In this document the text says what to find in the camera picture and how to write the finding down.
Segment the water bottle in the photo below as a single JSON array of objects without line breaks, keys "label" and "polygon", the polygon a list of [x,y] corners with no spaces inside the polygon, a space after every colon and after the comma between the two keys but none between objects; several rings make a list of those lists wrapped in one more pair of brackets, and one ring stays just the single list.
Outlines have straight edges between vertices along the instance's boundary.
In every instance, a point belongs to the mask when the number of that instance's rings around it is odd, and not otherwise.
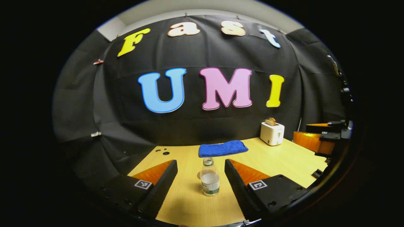
[{"label": "water bottle", "polygon": [[206,196],[215,196],[219,193],[219,175],[212,158],[203,159],[203,167],[200,172],[203,193]]}]

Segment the folded towel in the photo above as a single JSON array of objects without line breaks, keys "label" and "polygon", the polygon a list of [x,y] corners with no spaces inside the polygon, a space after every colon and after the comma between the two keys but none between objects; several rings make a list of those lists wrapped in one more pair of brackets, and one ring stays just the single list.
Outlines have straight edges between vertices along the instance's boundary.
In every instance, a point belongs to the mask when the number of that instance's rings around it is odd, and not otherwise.
[{"label": "folded towel", "polygon": [[199,147],[199,157],[215,157],[237,154],[248,151],[243,142],[232,140],[222,144],[202,144]]}]

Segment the pink letter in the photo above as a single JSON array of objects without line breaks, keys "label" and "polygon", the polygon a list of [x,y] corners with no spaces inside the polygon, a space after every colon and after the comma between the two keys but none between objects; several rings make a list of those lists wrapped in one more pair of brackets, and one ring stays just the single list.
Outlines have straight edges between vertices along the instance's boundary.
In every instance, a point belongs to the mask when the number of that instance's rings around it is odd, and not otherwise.
[{"label": "pink letter", "polygon": [[250,76],[252,73],[249,69],[238,68],[228,83],[218,68],[202,69],[199,74],[205,77],[206,85],[206,102],[202,108],[213,110],[220,107],[220,103],[216,101],[216,93],[225,107],[230,105],[235,93],[234,107],[251,106],[253,104],[250,99]]}]

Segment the bottle label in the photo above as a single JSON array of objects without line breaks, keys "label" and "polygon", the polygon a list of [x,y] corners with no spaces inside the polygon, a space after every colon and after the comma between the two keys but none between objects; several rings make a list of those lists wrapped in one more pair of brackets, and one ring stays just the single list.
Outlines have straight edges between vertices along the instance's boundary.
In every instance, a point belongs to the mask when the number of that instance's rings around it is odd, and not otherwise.
[{"label": "bottle label", "polygon": [[214,184],[205,184],[202,182],[203,191],[206,194],[215,194],[219,192],[219,181]]}]

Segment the table surface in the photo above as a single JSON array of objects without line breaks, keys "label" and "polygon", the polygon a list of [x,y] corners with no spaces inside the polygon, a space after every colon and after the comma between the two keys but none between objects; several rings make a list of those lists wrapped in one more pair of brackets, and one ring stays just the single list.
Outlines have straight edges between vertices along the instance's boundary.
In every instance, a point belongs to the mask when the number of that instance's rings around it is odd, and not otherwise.
[{"label": "table surface", "polygon": [[233,159],[269,176],[282,174],[305,188],[316,180],[311,176],[313,172],[327,167],[325,157],[315,156],[314,152],[286,139],[277,146],[269,146],[260,138],[241,141],[249,149],[247,152],[213,158],[220,177],[220,191],[214,197],[203,194],[197,178],[203,160],[198,155],[199,145],[157,146],[128,176],[177,160],[178,173],[156,219],[176,225],[207,227],[245,220],[224,172],[225,159]]}]

